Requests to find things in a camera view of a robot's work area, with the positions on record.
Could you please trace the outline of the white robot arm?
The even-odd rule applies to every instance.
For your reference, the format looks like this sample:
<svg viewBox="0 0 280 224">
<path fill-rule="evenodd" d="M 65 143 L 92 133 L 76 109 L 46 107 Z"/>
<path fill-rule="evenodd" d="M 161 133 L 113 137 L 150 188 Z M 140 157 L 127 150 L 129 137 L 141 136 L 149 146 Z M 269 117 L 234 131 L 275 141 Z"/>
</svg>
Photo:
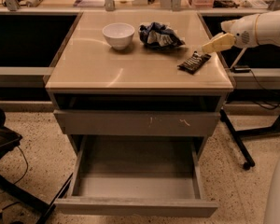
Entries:
<svg viewBox="0 0 280 224">
<path fill-rule="evenodd" d="M 237 20 L 223 21 L 222 33 L 201 46 L 204 54 L 236 47 L 254 48 L 260 45 L 280 47 L 280 10 L 243 16 Z"/>
</svg>

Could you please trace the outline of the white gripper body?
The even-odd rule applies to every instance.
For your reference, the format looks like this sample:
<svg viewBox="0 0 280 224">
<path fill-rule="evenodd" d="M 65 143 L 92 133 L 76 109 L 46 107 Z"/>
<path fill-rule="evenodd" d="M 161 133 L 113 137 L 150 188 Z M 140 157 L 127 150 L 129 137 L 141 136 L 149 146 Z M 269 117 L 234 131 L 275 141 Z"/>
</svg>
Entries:
<svg viewBox="0 0 280 224">
<path fill-rule="evenodd" d="M 221 29 L 234 35 L 235 47 L 254 48 L 258 45 L 256 28 L 259 14 L 244 16 L 237 20 L 223 21 Z"/>
</svg>

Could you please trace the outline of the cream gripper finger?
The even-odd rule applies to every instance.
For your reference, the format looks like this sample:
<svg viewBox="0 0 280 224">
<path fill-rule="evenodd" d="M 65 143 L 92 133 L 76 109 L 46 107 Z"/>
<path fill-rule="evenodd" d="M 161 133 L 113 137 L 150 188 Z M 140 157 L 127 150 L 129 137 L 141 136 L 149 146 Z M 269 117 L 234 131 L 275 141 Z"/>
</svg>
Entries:
<svg viewBox="0 0 280 224">
<path fill-rule="evenodd" d="M 214 36 L 208 43 L 202 45 L 202 53 L 210 54 L 213 52 L 220 52 L 232 48 L 234 44 L 234 35 L 230 33 L 220 33 Z"/>
</svg>

